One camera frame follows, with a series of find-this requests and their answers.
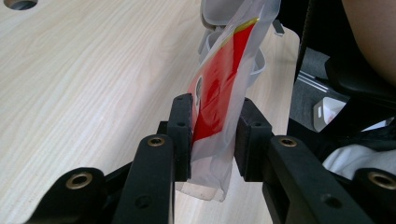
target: white fabric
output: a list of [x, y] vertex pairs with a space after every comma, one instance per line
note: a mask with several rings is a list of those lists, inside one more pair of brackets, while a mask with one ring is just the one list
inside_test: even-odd
[[348, 179], [352, 179], [360, 168], [377, 168], [396, 175], [396, 150], [376, 152], [360, 145], [340, 147], [323, 162], [323, 166]]

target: wood grain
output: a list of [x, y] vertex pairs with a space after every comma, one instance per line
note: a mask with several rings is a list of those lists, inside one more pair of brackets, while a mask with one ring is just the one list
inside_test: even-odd
[[[0, 223], [21, 223], [64, 173], [132, 161], [198, 68], [200, 1], [0, 3]], [[264, 41], [266, 71], [248, 96], [284, 133], [298, 37]], [[270, 220], [260, 184], [234, 169], [224, 203], [177, 193], [176, 223]]]

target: person's arm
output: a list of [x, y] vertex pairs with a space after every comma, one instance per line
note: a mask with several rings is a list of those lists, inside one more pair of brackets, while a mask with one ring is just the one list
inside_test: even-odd
[[396, 0], [342, 0], [361, 53], [396, 87]]

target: black plastic part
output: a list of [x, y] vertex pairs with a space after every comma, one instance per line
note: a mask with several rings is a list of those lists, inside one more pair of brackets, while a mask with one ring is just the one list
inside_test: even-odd
[[173, 223], [173, 152], [167, 135], [151, 135], [140, 142], [113, 223]]
[[122, 189], [125, 185], [125, 181], [128, 177], [131, 166], [132, 163], [129, 162], [116, 171], [105, 176], [107, 199], [105, 205], [103, 206], [102, 212], [97, 219], [98, 224], [110, 223], [111, 220], [113, 220], [113, 215], [120, 201]]
[[166, 134], [168, 127], [168, 121], [161, 121], [158, 125], [157, 134]]
[[[69, 180], [73, 179], [70, 189]], [[61, 176], [44, 195], [27, 223], [95, 223], [106, 200], [105, 178], [100, 170], [78, 168]]]
[[175, 144], [175, 181], [191, 178], [191, 94], [176, 97], [166, 127], [166, 134]]
[[290, 201], [280, 186], [262, 182], [262, 194], [273, 223], [285, 223]]
[[[300, 140], [275, 136], [266, 156], [275, 172], [271, 175], [277, 176], [290, 202], [285, 217], [268, 207], [274, 222], [373, 223]], [[278, 201], [276, 194], [262, 193], [267, 203]]]
[[268, 146], [272, 126], [248, 98], [238, 120], [235, 137], [235, 160], [239, 173], [247, 182], [262, 182], [264, 149]]
[[396, 222], [395, 175], [375, 168], [359, 169], [351, 187], [350, 193], [375, 223]]
[[275, 28], [275, 33], [276, 33], [277, 35], [283, 35], [283, 34], [285, 34], [285, 31], [283, 30], [282, 23], [280, 23], [279, 20], [274, 20], [274, 21], [273, 21], [273, 26], [274, 26], [274, 28]]

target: red label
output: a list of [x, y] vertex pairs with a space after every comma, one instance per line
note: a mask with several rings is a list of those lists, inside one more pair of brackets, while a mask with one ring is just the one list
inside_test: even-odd
[[192, 142], [221, 132], [242, 55], [254, 24], [234, 33], [201, 67], [189, 87], [194, 104]]

